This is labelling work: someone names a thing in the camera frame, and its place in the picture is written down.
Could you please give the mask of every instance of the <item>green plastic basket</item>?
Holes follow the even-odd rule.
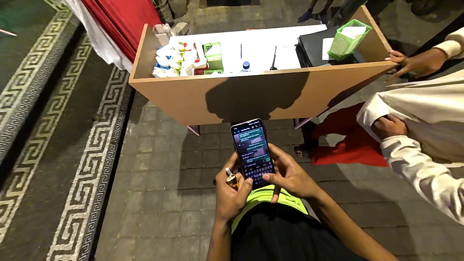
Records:
[[[224,66],[222,65],[222,54],[216,55],[206,55],[206,52],[211,49],[213,45],[219,45],[221,47],[221,43],[209,43],[203,45],[203,50],[205,51],[206,61],[208,62],[208,68],[212,70],[223,69]]]
[[[208,70],[208,71],[205,71],[204,74],[212,74],[213,72],[218,72],[218,73],[222,73],[224,70],[222,69],[219,69],[219,70]]]
[[[343,35],[341,32],[347,26],[365,26],[366,31],[363,34],[360,34],[355,39]],[[356,47],[361,43],[367,33],[372,29],[371,26],[366,25],[365,23],[360,22],[357,19],[353,19],[346,23],[344,26],[337,29],[337,33],[335,34],[334,42],[330,47],[330,51],[327,53],[333,57],[335,60],[343,60],[349,55],[351,55]]]

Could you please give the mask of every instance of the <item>red fabric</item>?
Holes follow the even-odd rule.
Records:
[[[340,134],[346,137],[335,147],[315,147],[311,151],[313,164],[361,163],[388,167],[379,143],[356,121],[356,114],[363,105],[364,103],[359,103],[332,112],[314,128],[311,134],[314,139],[327,134]]]
[[[131,62],[143,25],[153,28],[161,23],[151,0],[82,0],[82,3]]]

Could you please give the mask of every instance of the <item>water bottle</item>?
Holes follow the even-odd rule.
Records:
[[[240,72],[250,72],[250,63],[249,62],[244,62],[243,63],[243,69]]]

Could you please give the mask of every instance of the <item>hand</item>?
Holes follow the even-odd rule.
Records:
[[[280,188],[284,188],[290,195],[299,198],[313,198],[322,191],[292,156],[271,143],[269,143],[269,149],[274,159],[276,174],[263,174],[263,179],[276,186],[271,203],[277,203]]]
[[[382,140],[392,136],[407,135],[405,123],[393,114],[376,119],[371,129]]]
[[[415,78],[429,75],[438,71],[443,63],[445,63],[445,61],[448,59],[448,55],[438,48],[432,48],[426,52],[410,58],[400,53],[399,51],[390,51],[389,54],[390,57],[385,58],[385,60],[399,63],[401,66],[403,66],[403,68],[394,73],[386,80],[386,82],[397,79],[399,76],[411,71],[417,72]]]
[[[238,216],[245,206],[246,199],[251,192],[253,179],[245,180],[241,173],[235,174],[238,182],[238,191],[226,183],[228,174],[226,168],[232,172],[237,169],[237,153],[233,153],[222,170],[216,175],[216,221],[229,222]]]

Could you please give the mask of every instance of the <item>phone screen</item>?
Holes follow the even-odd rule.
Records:
[[[260,119],[231,127],[235,150],[245,179],[253,179],[253,189],[269,185],[263,179],[264,173],[276,173],[266,139],[266,131]]]

